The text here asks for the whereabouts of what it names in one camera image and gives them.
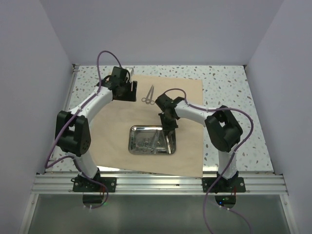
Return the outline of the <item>steel instrument tray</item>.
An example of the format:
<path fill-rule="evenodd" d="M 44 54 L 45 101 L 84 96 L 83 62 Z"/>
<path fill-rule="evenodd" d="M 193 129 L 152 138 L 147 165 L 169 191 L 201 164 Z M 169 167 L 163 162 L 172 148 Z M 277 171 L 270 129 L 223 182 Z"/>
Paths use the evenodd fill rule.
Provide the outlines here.
<path fill-rule="evenodd" d="M 133 155 L 172 155 L 176 152 L 176 131 L 163 131 L 160 125 L 130 128 L 128 151 Z"/>

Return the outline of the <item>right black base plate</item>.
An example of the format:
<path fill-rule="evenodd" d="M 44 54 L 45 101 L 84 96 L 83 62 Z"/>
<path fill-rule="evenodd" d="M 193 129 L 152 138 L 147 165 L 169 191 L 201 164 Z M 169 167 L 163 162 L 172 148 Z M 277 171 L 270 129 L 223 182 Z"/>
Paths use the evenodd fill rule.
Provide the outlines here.
<path fill-rule="evenodd" d="M 202 189 L 203 192 L 206 193 L 211 185 L 215 182 L 216 177 L 203 177 L 202 181 Z M 226 180 L 221 178 L 210 190 L 209 193 L 244 193 L 246 192 L 244 178 L 238 177 L 234 179 Z"/>

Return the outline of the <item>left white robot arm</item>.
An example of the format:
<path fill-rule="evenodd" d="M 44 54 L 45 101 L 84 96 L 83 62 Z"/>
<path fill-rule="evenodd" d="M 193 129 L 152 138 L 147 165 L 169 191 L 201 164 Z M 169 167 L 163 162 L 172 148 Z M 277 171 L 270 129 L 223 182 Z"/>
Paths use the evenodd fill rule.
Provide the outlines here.
<path fill-rule="evenodd" d="M 99 111 L 114 100 L 135 102 L 137 82 L 131 81 L 127 69 L 114 67 L 112 73 L 101 78 L 94 91 L 81 104 L 70 111 L 60 111 L 57 115 L 54 147 L 59 147 L 70 158 L 84 177 L 84 186 L 94 192 L 101 187 L 97 176 L 98 167 L 91 158 L 91 133 L 89 124 Z"/>

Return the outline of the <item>steel surgical scissors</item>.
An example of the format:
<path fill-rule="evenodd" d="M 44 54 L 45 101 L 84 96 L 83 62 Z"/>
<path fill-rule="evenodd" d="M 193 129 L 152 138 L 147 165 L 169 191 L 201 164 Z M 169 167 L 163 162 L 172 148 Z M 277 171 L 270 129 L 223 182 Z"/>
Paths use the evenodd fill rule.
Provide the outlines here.
<path fill-rule="evenodd" d="M 150 87 L 150 90 L 148 91 L 146 97 L 143 97 L 141 101 L 148 105 L 154 105 L 155 101 L 153 100 L 153 94 L 154 94 L 154 85 Z"/>

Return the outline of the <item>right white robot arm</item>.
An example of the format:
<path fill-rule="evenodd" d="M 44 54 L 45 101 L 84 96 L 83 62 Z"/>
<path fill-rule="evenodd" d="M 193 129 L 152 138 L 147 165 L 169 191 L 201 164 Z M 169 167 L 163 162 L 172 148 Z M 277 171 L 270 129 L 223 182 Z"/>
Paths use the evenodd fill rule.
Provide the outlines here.
<path fill-rule="evenodd" d="M 243 130 L 227 106 L 208 110 L 203 106 L 188 103 L 184 97 L 171 99 L 166 94 L 160 95 L 156 105 L 164 137 L 167 141 L 178 128 L 177 120 L 185 118 L 203 125 L 207 129 L 212 145 L 218 150 L 219 168 L 217 185 L 222 191 L 229 191 L 238 178 L 234 148 L 239 144 Z"/>

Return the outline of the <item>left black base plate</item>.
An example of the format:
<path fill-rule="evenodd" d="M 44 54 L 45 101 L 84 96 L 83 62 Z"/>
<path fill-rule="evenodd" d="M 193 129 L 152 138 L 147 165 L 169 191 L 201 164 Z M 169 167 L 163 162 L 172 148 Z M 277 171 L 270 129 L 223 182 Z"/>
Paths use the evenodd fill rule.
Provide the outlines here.
<path fill-rule="evenodd" d="M 73 183 L 73 192 L 81 193 L 92 193 L 92 192 L 109 192 L 114 193 L 117 185 L 116 177 L 100 177 L 96 182 L 91 182 L 90 180 L 76 176 L 71 179 Z"/>

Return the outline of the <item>aluminium mounting rail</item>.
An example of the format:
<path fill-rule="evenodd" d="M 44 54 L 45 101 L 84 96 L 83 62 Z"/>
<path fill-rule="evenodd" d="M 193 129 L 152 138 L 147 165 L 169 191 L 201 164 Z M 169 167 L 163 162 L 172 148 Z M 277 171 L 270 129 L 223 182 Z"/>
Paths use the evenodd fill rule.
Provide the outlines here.
<path fill-rule="evenodd" d="M 136 173 L 130 171 L 104 171 L 103 178 L 112 180 L 115 195 L 204 195 L 216 175 L 205 173 L 203 178 Z M 74 173 L 46 173 L 37 175 L 32 194 L 73 194 Z M 287 195 L 284 177 L 274 174 L 242 173 L 226 195 Z"/>

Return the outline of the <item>beige cloth wrap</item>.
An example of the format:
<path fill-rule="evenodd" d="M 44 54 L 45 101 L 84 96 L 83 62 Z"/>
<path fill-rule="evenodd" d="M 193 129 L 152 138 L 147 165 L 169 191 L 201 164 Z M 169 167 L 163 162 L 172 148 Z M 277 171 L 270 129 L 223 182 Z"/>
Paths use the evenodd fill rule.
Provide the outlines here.
<path fill-rule="evenodd" d="M 129 132 L 135 125 L 160 125 L 157 105 L 142 102 L 153 86 L 153 98 L 163 92 L 170 98 L 182 97 L 193 104 L 203 103 L 202 81 L 198 79 L 134 75 L 135 102 L 112 101 L 91 121 L 90 153 L 97 166 L 175 176 L 202 177 L 203 132 L 201 124 L 187 119 L 177 121 L 176 151 L 171 155 L 134 155 L 129 152 Z"/>

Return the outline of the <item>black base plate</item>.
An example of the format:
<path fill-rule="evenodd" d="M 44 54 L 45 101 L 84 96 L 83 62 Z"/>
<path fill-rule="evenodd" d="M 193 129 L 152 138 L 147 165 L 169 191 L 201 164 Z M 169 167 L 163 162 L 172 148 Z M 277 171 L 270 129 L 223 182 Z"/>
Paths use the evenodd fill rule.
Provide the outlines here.
<path fill-rule="evenodd" d="M 91 182 L 90 180 L 76 176 L 71 179 L 73 183 L 73 192 L 81 193 L 92 193 L 92 192 L 109 192 L 114 193 L 117 185 L 116 177 L 100 177 L 96 182 Z"/>
<path fill-rule="evenodd" d="M 216 177 L 203 177 L 202 181 L 202 189 L 203 192 L 206 193 L 211 185 L 215 182 Z M 234 179 L 226 180 L 221 178 L 210 190 L 209 193 L 244 193 L 246 192 L 244 178 L 238 177 Z"/>

